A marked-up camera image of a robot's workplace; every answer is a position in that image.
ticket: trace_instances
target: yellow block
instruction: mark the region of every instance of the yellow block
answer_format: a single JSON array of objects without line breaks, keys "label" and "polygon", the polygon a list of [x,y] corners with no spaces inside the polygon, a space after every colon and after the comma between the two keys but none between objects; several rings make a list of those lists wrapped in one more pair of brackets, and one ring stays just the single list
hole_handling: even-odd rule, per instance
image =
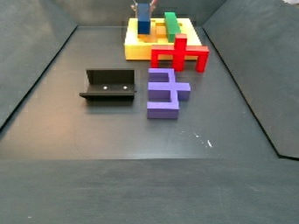
[{"label": "yellow block", "polygon": [[[192,22],[188,18],[177,18],[181,33],[186,34],[186,46],[201,46],[200,39],[192,27]],[[162,18],[150,19],[150,34],[137,35],[136,18],[129,18],[125,32],[125,59],[126,60],[150,60],[152,45],[169,45],[165,37],[165,27]],[[161,55],[158,60],[170,60],[172,56]],[[197,57],[186,56],[186,60],[196,60]]]}]

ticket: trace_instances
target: black block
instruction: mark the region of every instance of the black block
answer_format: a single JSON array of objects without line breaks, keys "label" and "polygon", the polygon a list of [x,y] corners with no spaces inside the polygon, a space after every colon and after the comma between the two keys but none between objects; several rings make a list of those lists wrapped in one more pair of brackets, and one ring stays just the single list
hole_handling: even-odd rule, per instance
[{"label": "black block", "polygon": [[134,99],[133,69],[88,69],[88,91],[78,95],[86,100]]}]

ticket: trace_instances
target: red arch block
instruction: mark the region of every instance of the red arch block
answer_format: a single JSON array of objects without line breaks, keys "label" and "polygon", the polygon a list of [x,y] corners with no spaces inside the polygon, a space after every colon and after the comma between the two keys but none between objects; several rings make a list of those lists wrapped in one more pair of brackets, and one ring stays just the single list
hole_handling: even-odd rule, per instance
[{"label": "red arch block", "polygon": [[202,73],[209,57],[209,48],[202,45],[186,46],[186,35],[177,33],[174,35],[173,45],[153,45],[150,67],[158,67],[158,55],[172,55],[173,71],[180,72],[184,68],[184,56],[197,56],[196,72]]}]

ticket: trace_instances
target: building block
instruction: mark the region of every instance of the building block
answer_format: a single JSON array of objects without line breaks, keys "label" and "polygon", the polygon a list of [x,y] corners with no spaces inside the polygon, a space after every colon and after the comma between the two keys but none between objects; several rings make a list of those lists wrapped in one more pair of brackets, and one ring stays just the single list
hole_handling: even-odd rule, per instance
[{"label": "building block", "polygon": [[173,12],[164,13],[164,23],[168,42],[173,43],[174,34],[181,33],[181,29]]},{"label": "building block", "polygon": [[204,72],[206,60],[209,56],[209,48],[206,46],[186,46],[186,35],[178,33],[174,35],[173,45],[153,45],[150,67],[158,67],[158,55],[172,55],[173,71],[180,72],[184,68],[184,57],[186,55],[197,56],[196,71]]},{"label": "building block", "polygon": [[86,100],[134,99],[133,69],[88,69],[88,91],[78,96]]},{"label": "building block", "polygon": [[[196,31],[192,27],[192,22],[188,18],[177,18],[181,33],[186,34],[186,46],[200,46],[201,42]],[[165,24],[162,18],[150,19],[150,34],[137,34],[137,19],[129,18],[125,32],[125,59],[126,60],[149,60],[152,45],[169,45],[165,33]],[[158,60],[170,60],[172,56],[161,55]],[[186,56],[186,60],[196,60],[196,56]]]},{"label": "building block", "polygon": [[136,5],[137,34],[150,33],[150,6],[149,3]]},{"label": "building block", "polygon": [[146,118],[177,119],[178,100],[189,100],[190,85],[174,81],[170,68],[149,68],[148,74]]}]

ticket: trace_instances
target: purple block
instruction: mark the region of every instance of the purple block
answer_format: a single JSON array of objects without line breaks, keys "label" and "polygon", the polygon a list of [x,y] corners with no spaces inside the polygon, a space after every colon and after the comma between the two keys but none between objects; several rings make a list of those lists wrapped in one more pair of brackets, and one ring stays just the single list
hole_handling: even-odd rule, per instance
[{"label": "purple block", "polygon": [[172,68],[149,68],[148,73],[146,118],[177,119],[178,100],[189,99],[190,85],[174,82]]}]

